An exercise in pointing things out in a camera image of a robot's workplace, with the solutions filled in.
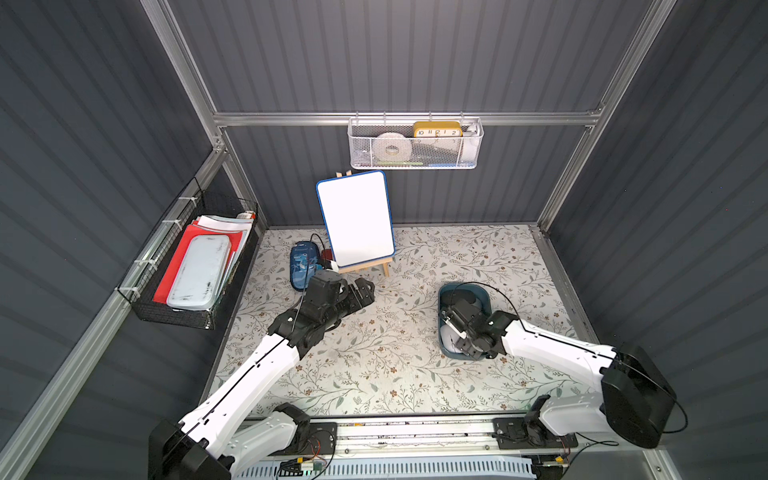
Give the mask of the teal storage box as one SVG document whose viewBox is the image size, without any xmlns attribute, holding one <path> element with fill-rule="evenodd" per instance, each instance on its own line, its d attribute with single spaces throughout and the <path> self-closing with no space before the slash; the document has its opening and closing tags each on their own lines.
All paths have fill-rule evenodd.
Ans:
<svg viewBox="0 0 768 480">
<path fill-rule="evenodd" d="M 485 289 L 474 284 L 448 283 L 439 290 L 438 302 L 438 342 L 440 346 L 440 303 L 442 298 L 477 298 L 483 304 L 487 318 L 491 314 L 490 296 Z M 482 359 L 456 359 L 456 360 L 482 360 Z"/>
</svg>

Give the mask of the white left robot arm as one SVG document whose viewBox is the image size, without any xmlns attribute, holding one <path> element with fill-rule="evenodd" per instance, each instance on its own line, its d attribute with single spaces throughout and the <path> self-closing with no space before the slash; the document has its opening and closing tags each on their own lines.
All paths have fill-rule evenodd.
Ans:
<svg viewBox="0 0 768 480">
<path fill-rule="evenodd" d="M 343 318 L 373 304 L 375 285 L 332 270 L 309 281 L 297 305 L 278 315 L 251 356 L 180 421 L 161 421 L 148 441 L 151 479 L 233 479 L 267 456 L 305 447 L 310 418 L 288 403 L 242 424 L 289 370 Z"/>
</svg>

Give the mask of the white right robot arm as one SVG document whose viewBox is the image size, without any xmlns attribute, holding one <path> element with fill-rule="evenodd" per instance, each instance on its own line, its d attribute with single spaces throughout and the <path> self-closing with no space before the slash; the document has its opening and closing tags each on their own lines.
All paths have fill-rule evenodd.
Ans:
<svg viewBox="0 0 768 480">
<path fill-rule="evenodd" d="M 439 317 L 453 334 L 455 349 L 474 360 L 520 357 L 588 387 L 588 392 L 567 398 L 538 397 L 523 420 L 530 443 L 543 446 L 578 433 L 614 433 L 644 449 L 660 444 L 677 396 L 643 348 L 555 334 L 513 312 L 488 312 L 466 290 L 441 294 Z"/>
</svg>

